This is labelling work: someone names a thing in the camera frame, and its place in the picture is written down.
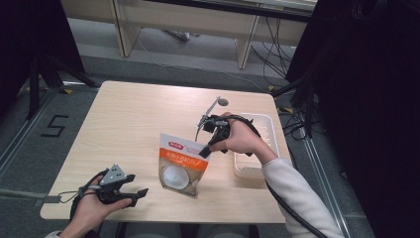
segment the black curtain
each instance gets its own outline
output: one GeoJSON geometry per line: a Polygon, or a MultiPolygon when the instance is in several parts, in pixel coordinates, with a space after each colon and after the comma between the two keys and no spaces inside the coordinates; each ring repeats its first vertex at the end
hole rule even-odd
{"type": "Polygon", "coordinates": [[[0,116],[28,79],[35,56],[40,57],[40,73],[60,70],[43,61],[42,55],[84,72],[59,0],[2,0],[0,22],[0,116]]]}

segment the black cable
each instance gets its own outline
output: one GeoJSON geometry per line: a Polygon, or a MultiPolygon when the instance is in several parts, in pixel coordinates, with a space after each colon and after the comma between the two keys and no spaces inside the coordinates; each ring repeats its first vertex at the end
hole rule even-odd
{"type": "Polygon", "coordinates": [[[254,53],[257,55],[257,57],[264,62],[264,66],[265,64],[267,64],[269,67],[271,67],[272,70],[274,70],[278,75],[282,76],[283,78],[285,77],[285,74],[283,74],[283,72],[281,71],[280,68],[278,68],[277,66],[274,65],[274,63],[270,62],[269,60],[266,60],[262,55],[260,55],[256,49],[254,49],[253,46],[251,46],[251,49],[253,49],[254,53]]]}
{"type": "Polygon", "coordinates": [[[312,234],[314,234],[316,237],[322,237],[327,238],[326,235],[324,235],[320,230],[309,224],[305,219],[303,219],[299,214],[296,213],[284,200],[279,196],[275,191],[268,185],[268,182],[266,182],[266,186],[268,187],[269,192],[271,192],[272,196],[274,196],[275,200],[278,202],[278,204],[281,205],[281,207],[286,210],[286,212],[293,217],[297,222],[299,222],[303,227],[308,229],[312,234]]]}
{"type": "Polygon", "coordinates": [[[387,0],[359,0],[352,9],[353,18],[361,21],[378,20],[385,12],[387,0]]]}
{"type": "Polygon", "coordinates": [[[270,35],[271,35],[272,43],[275,45],[275,47],[276,47],[276,49],[277,49],[277,52],[278,52],[278,58],[280,59],[280,64],[281,64],[282,68],[284,68],[284,69],[285,69],[285,71],[283,71],[282,73],[283,73],[284,75],[287,75],[288,68],[287,68],[287,66],[286,66],[286,64],[285,64],[285,62],[284,62],[284,58],[281,56],[281,52],[283,52],[283,53],[284,53],[284,51],[283,51],[283,50],[282,50],[282,48],[281,48],[281,45],[280,45],[280,43],[279,43],[279,36],[278,36],[279,29],[280,29],[280,19],[277,19],[277,21],[276,21],[276,31],[275,31],[275,36],[274,36],[274,35],[273,35],[273,33],[272,33],[271,26],[269,25],[269,22],[268,22],[268,18],[265,18],[265,21],[266,21],[266,24],[267,24],[267,26],[268,26],[269,33],[270,33],[270,35]]]}
{"type": "Polygon", "coordinates": [[[66,201],[62,201],[61,198],[60,198],[59,199],[59,202],[60,203],[67,203],[67,202],[69,202],[70,200],[74,199],[77,196],[77,191],[64,191],[64,192],[60,192],[58,194],[58,196],[61,196],[63,194],[67,194],[67,193],[74,193],[74,195],[71,198],[69,198],[68,200],[66,200],[66,201]]]}

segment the cable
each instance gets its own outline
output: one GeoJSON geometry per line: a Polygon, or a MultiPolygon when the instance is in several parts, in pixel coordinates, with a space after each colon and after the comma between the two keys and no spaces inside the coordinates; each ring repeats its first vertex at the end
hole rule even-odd
{"type": "Polygon", "coordinates": [[[63,194],[67,194],[67,193],[74,193],[74,195],[71,197],[71,198],[69,198],[69,199],[67,199],[67,200],[65,200],[65,201],[62,201],[61,200],[61,198],[59,199],[59,202],[60,203],[68,203],[69,201],[71,201],[72,199],[74,199],[76,196],[77,196],[77,191],[64,191],[64,192],[60,192],[59,194],[58,194],[58,196],[61,196],[61,195],[63,195],[63,194]]]}
{"type": "Polygon", "coordinates": [[[275,191],[268,185],[268,182],[266,182],[266,186],[268,187],[269,192],[271,192],[272,196],[274,196],[275,200],[277,200],[278,204],[281,205],[281,207],[284,208],[284,210],[287,211],[287,213],[293,217],[297,222],[299,222],[303,227],[308,229],[312,234],[314,234],[316,237],[321,238],[327,238],[326,235],[324,235],[320,230],[309,224],[305,219],[303,219],[299,214],[296,213],[284,200],[281,198],[275,191]]]}

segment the black stand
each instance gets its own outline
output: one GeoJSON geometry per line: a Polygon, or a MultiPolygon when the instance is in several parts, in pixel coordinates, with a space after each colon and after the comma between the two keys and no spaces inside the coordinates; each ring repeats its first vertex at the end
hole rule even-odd
{"type": "MultiPolygon", "coordinates": [[[[296,89],[291,99],[291,103],[293,107],[305,108],[304,129],[306,136],[309,138],[312,138],[311,124],[314,112],[313,101],[315,97],[315,84],[328,73],[330,70],[329,66],[332,65],[337,52],[346,39],[347,33],[351,30],[353,26],[351,13],[354,6],[354,1],[348,2],[344,14],[337,20],[338,23],[333,25],[333,30],[330,31],[330,34],[326,37],[320,50],[315,55],[315,59],[309,63],[306,72],[299,78],[290,82],[287,86],[271,93],[272,97],[277,97],[292,89],[296,89]]],[[[306,34],[304,37],[310,38],[311,36],[308,35],[310,34],[306,34]]]]}
{"type": "Polygon", "coordinates": [[[70,66],[66,65],[59,59],[55,59],[49,56],[43,56],[41,58],[34,57],[31,62],[30,71],[30,110],[27,119],[31,119],[38,111],[40,106],[40,80],[39,76],[42,75],[47,86],[49,88],[60,88],[62,87],[62,80],[59,77],[56,69],[61,68],[70,75],[77,78],[79,81],[85,83],[91,87],[99,87],[95,81],[89,79],[86,75],[81,72],[77,72],[70,66]]]}

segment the wooden table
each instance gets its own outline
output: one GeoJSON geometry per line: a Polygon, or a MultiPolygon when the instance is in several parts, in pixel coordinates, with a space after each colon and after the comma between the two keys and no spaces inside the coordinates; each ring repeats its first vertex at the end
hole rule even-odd
{"type": "MultiPolygon", "coordinates": [[[[118,164],[134,174],[122,192],[148,187],[136,207],[107,219],[153,222],[283,223],[284,217],[263,179],[238,178],[233,153],[213,153],[196,198],[164,189],[158,179],[159,134],[194,140],[197,123],[217,96],[229,105],[216,105],[212,114],[230,111],[271,117],[280,154],[289,158],[273,99],[268,94],[106,81],[59,172],[50,195],[76,190],[94,175],[118,164]]],[[[201,131],[199,143],[211,134],[201,131]]],[[[45,219],[67,219],[71,202],[44,204],[45,219]]]]}

